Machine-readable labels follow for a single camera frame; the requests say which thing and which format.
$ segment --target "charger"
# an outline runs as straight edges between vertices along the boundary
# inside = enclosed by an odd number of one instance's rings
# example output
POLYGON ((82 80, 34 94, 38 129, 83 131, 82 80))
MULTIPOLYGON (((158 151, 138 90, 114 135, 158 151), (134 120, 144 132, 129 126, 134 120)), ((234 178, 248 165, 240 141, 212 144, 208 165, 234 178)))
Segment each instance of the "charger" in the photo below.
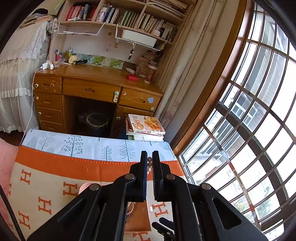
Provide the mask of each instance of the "charger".
POLYGON ((49 60, 46 60, 46 62, 44 64, 42 64, 43 70, 47 69, 47 68, 49 68, 50 70, 54 69, 54 65, 49 60))

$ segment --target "window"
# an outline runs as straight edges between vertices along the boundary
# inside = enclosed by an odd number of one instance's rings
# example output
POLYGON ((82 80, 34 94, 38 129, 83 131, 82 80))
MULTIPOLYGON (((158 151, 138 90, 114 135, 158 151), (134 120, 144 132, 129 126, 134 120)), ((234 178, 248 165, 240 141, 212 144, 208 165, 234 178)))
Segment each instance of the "window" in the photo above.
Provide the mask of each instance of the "window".
POLYGON ((191 183, 211 184, 269 240, 283 233, 296 197, 295 93, 296 51, 255 4, 235 73, 179 156, 191 183))

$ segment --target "beige curtain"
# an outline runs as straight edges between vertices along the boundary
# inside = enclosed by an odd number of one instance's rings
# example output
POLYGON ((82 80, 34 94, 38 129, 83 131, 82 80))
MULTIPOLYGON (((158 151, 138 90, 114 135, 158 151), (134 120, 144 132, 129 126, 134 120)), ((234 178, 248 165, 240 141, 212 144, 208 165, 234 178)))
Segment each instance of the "beige curtain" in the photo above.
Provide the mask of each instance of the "beige curtain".
POLYGON ((198 0, 157 82, 164 96, 156 110, 167 127, 195 79, 227 0, 198 0))

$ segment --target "wooden desk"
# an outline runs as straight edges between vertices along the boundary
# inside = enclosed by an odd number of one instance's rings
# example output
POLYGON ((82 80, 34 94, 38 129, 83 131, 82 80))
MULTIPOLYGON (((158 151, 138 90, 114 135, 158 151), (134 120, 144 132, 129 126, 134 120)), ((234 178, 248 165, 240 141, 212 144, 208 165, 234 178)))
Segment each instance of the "wooden desk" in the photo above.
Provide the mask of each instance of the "wooden desk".
POLYGON ((129 81, 126 75, 121 70, 82 64, 37 72, 34 92, 41 129, 73 134, 77 109, 87 104, 105 106, 106 111, 114 109, 109 117, 112 138, 120 135, 127 114, 153 116, 162 92, 153 83, 147 84, 142 78, 129 81))

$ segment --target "black cable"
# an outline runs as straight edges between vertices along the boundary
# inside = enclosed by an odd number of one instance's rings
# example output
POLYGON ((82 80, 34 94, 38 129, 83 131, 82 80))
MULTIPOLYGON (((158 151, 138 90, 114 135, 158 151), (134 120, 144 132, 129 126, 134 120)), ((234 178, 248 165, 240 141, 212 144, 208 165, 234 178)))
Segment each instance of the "black cable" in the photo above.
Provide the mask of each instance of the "black cable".
POLYGON ((20 226, 19 226, 19 224, 17 222, 15 214, 14 214, 14 212, 13 212, 11 206, 10 206, 10 203, 9 203, 9 201, 8 201, 4 191, 3 191, 3 188, 1 186, 1 184, 0 184, 0 196, 2 197, 2 200, 3 200, 5 206, 6 206, 7 210, 8 210, 8 213, 9 213, 9 215, 11 217, 11 220, 12 220, 14 226, 15 226, 15 230, 17 231, 17 234, 20 237, 20 240, 21 241, 26 241, 24 235, 22 234, 22 230, 20 229, 20 226))

